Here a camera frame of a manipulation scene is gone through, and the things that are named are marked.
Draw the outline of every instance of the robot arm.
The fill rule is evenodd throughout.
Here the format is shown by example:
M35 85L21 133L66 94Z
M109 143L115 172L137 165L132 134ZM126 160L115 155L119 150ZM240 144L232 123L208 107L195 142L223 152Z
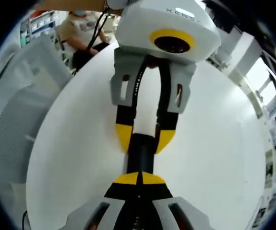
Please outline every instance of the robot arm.
M108 0L111 7L113 2L126 1ZM220 46L219 33L194 0L130 3L116 32L120 47L114 52L115 75L110 83L112 103L118 106L117 135L128 154L127 174L112 183L104 198L72 212L62 230L85 230L90 224L98 230L213 230L204 213L183 198L173 197L164 180L153 175L153 163L154 155L175 134L196 63ZM161 77L155 137L132 133L140 82L150 63L156 63ZM129 82L123 99L125 78Z

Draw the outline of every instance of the person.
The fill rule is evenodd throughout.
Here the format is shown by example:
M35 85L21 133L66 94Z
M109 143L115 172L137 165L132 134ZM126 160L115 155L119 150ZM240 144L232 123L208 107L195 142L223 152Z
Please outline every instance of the person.
M99 31L99 36L95 39L93 46L88 47L97 20L96 13L93 11L71 11L59 27L59 36L65 49L74 52L73 66L77 71L109 45L105 34Z

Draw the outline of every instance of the beige shirt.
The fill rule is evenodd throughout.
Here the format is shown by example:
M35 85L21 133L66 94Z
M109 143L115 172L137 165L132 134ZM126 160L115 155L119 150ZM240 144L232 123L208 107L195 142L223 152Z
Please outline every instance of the beige shirt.
M59 27L59 36L61 42L66 41L72 36L75 36L87 46L92 39L96 22L97 17L95 12L88 12L85 18L80 18L70 14ZM101 43L101 40L99 37L97 37L93 46L96 46L99 43ZM65 43L65 48L75 51L67 43Z

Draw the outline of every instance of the shelf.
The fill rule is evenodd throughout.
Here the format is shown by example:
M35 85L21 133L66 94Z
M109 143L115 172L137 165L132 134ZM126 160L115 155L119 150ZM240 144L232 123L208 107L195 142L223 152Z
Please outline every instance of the shelf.
M36 33L32 33L32 37L35 37L37 33L45 32L45 31L50 31L52 28L48 27L43 30L36 31Z
M54 23L54 22L55 22L55 21L50 21L50 22L48 22L48 23L43 24L42 26L39 26L37 29L32 30L32 34L37 33L37 31L40 30L41 28L46 27L46 26L48 26L48 25L50 25L50 24L52 24L52 23Z
M37 20L37 19L39 19L39 18L42 18L43 16L49 15L49 14L51 14L51 13L54 13L54 12L55 12L55 11L48 11L48 12L45 12L45 13L43 13L43 14L37 16L37 17L31 18L31 22L33 22L33 21L35 21L35 20Z

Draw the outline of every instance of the yellow ring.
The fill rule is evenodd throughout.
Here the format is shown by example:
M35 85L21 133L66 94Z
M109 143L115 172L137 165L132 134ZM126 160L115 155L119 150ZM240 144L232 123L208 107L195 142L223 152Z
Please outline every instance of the yellow ring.
M190 49L195 47L195 39L193 36L180 31L180 30L174 30L174 29L160 29L153 31L150 35L150 40L152 43L155 43L155 40L159 37L176 37L179 38L185 42L187 42L190 46Z

